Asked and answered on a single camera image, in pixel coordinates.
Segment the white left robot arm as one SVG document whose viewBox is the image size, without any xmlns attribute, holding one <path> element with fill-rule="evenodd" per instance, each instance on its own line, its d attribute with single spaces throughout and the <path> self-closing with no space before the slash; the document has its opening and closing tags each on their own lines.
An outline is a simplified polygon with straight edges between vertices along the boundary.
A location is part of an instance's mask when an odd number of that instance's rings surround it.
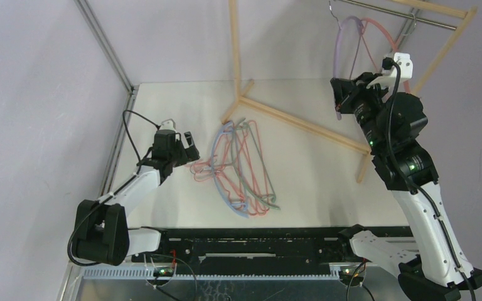
<svg viewBox="0 0 482 301">
<path fill-rule="evenodd" d="M 120 265 L 127 256 L 147 252 L 156 261 L 166 260 L 171 245 L 158 230 L 130 229 L 129 214 L 174 168 L 200 158 L 191 132 L 160 129 L 135 171 L 119 188 L 77 207 L 75 225 L 67 245 L 70 261 L 78 266 Z"/>
</svg>

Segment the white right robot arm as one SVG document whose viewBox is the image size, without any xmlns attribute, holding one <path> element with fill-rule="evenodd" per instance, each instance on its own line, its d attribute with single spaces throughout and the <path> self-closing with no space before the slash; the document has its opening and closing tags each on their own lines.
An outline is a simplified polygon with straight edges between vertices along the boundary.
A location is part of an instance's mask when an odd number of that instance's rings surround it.
<svg viewBox="0 0 482 301">
<path fill-rule="evenodd" d="M 390 91 L 366 72 L 353 80 L 332 78 L 337 112 L 352 114 L 367 139 L 375 171 L 401 207 L 417 245 L 417 253 L 400 250 L 355 225 L 338 243 L 346 261 L 357 257 L 393 275 L 410 300 L 472 299 L 482 287 L 482 270 L 460 247 L 441 196 L 439 175 L 417 136 L 427 125 L 421 100 Z"/>
</svg>

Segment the blue plastic hanger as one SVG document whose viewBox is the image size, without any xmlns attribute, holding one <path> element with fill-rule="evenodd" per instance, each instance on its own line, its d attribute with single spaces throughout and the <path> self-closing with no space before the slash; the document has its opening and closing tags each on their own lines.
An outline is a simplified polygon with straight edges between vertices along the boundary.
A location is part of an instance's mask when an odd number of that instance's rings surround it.
<svg viewBox="0 0 482 301">
<path fill-rule="evenodd" d="M 233 204 L 230 200 L 230 197 L 227 196 L 227 190 L 223 187 L 222 182 L 220 180 L 220 176 L 224 175 L 224 168 L 219 167 L 218 165 L 215 164 L 215 154 L 217 151 L 217 146 L 219 144 L 220 139 L 224 135 L 228 135 L 231 133 L 231 130 L 229 128 L 234 129 L 234 123 L 232 121 L 227 121 L 225 125 L 222 125 L 217 132 L 213 142 L 212 142 L 212 147 L 211 147 L 211 154 L 210 154 L 210 170 L 212 174 L 212 179 L 214 182 L 214 185 L 224 201 L 224 203 L 237 215 L 243 217 L 243 218 L 248 218 L 249 215 L 244 211 L 244 206 L 245 202 L 241 201 L 240 203 Z"/>
</svg>

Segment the lilac plastic hanger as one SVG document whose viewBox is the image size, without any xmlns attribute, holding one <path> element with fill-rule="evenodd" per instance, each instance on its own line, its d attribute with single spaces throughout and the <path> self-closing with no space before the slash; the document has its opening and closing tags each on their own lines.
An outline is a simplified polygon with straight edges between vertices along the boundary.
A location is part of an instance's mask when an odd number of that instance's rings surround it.
<svg viewBox="0 0 482 301">
<path fill-rule="evenodd" d="M 328 1 L 330 14 L 335 19 L 336 24 L 338 26 L 338 32 L 335 39 L 335 48 L 334 48 L 334 55 L 333 55 L 333 78 L 336 78 L 338 76 L 338 69 L 340 66 L 340 58 L 341 58 L 340 47 L 341 47 L 343 30 L 346 28 L 347 23 L 352 22 L 355 25 L 355 29 L 359 37 L 361 37 L 363 23 L 357 16 L 348 16 L 344 20 L 340 21 L 340 19 L 333 11 L 333 6 L 334 4 L 332 4 L 332 1 Z"/>
</svg>

